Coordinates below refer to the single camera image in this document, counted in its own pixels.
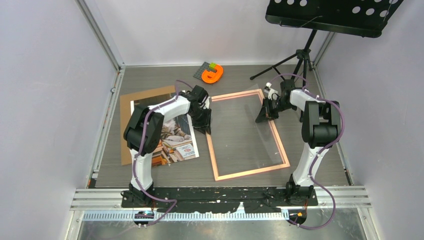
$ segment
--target tripod leg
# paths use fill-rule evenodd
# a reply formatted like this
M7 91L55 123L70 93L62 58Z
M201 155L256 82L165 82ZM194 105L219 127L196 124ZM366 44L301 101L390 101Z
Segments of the tripod leg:
M308 61L305 59L303 60L303 78L306 79L306 71L307 71L307 67L308 67ZM302 87L306 86L306 82L305 80L302 81ZM304 112L300 111L300 118L299 118L299 122L303 123L304 121Z
M299 70L301 69L301 65L303 62L303 58L300 58L299 61L297 62L296 68L294 69L293 74L297 75L299 73Z
M276 67L274 67L274 70L277 72L278 75L281 75L281 72L278 71L278 69Z
M297 54L297 53L295 53L295 54L293 54L293 55L289 56L288 58L286 58L286 59L284 59L284 60L282 60L282 61L278 62L277 64L274 64L274 65L272 65L272 66L268 67L267 69L265 69L265 70L261 71L260 73L258 73L258 74L256 74L256 75L254 75L254 76L251 76L251 77L250 77L250 80L255 79L256 77L258 77L258 76L260 76L260 75L262 75L262 74L264 74L264 73L268 72L268 71L269 71L269 70L271 70L271 69L274 69L274 68L275 68L275 67L277 67L277 66L280 66L281 64L283 64L283 63L287 62L288 60L290 60L290 59L292 59L292 58L294 58L294 57L296 57L297 55L298 55L298 54Z
M318 30L315 30L315 29L312 30L312 32L309 35L309 38L307 39L306 45L303 49L304 51L307 51L311 47L312 41L314 40L317 32L318 32Z

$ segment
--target black mounting plate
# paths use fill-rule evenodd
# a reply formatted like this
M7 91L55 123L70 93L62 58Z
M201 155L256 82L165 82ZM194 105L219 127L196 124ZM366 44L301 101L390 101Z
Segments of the black mounting plate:
M228 213L235 212L243 202L246 213L277 213L278 207L303 207L305 198L285 200L284 187L154 187L152 194L157 198L177 199L173 213ZM156 207L158 212L166 211L171 203L154 201L149 205L138 202L136 197L122 198L122 208ZM308 206L317 206L315 190L308 199Z

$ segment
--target picture frame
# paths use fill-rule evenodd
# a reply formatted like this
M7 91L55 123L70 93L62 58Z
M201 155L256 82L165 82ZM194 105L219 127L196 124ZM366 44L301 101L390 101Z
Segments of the picture frame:
M264 94L262 93L262 89L255 89L255 90L248 90L248 91L241 91L241 92L235 92L235 93L230 93L230 94L212 96L210 100L211 100L211 103L213 103L213 102L225 101L225 100L234 99L234 98L243 98L243 97L247 97L247 96L258 96L258 99L259 99L261 104L262 104L262 101L264 99ZM278 153L281 157L281 164L262 167L262 168L258 168L258 169L247 170L247 171L241 171L241 172L236 172L236 173L231 173L231 174L226 174L226 175L219 175L217 160L216 160L216 157L215 157L215 150L214 150L214 146L213 146L213 143L212 143L212 136L210 134L206 133L207 145L208 145L208 149L209 149L210 160L211 160L211 163L212 163L213 176L215 178L215 181L222 181L222 180L238 178L238 177L242 177L242 176L264 173L264 172L268 172L268 171L272 171L272 170L290 167L289 159L287 158L286 151L284 150L283 143L280 139L280 135L277 131L277 128L276 128L274 121L273 120L268 121L268 124L269 124L269 127L271 129L272 135L274 137L275 144L276 144L277 149L278 149Z

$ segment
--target book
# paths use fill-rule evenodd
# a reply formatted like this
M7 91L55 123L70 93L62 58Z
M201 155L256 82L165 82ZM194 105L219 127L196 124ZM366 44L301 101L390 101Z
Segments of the book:
M177 163L177 162L178 162L178 157L175 155L175 153L170 153L170 154L169 154L169 157L170 157L170 160L171 160L173 163Z
M184 146L184 145L190 144L190 143L192 143L192 142L193 142L193 141L192 141L191 139L184 140L184 141L163 140L162 144L163 144L164 146L167 146L167 147L168 147L168 148L170 148L170 149L174 149L174 148L176 148L176 147Z
M162 165L162 157L161 156L152 157L152 159L151 159L151 165L152 166L160 166L160 165Z
M182 146L177 146L175 148L175 153L177 154L180 161L192 159L196 156L196 152L190 143Z
M167 164L170 164L170 163L171 163L171 161L170 161L170 159L168 158L168 156L167 156L167 154L166 154L166 152L165 152L165 151L162 151L161 156L162 156L162 159L164 159L164 160L166 161L166 163L167 163Z

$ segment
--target cat photo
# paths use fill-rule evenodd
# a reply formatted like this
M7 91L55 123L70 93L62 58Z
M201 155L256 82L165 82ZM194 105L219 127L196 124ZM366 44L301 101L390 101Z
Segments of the cat photo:
M181 130L181 127L177 124L177 122L175 122L174 119L171 119L163 123L160 138L163 140L182 142L184 140L192 139L192 136Z

